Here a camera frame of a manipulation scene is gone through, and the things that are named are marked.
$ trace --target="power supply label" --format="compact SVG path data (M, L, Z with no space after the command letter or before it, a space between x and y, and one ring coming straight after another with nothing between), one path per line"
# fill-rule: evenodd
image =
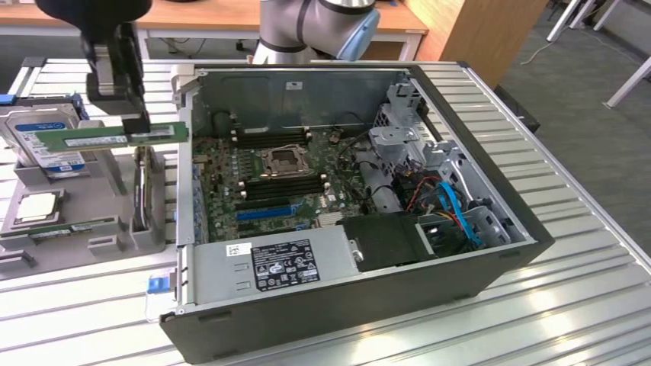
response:
M255 286L261 291L321 280L310 240L251 248Z

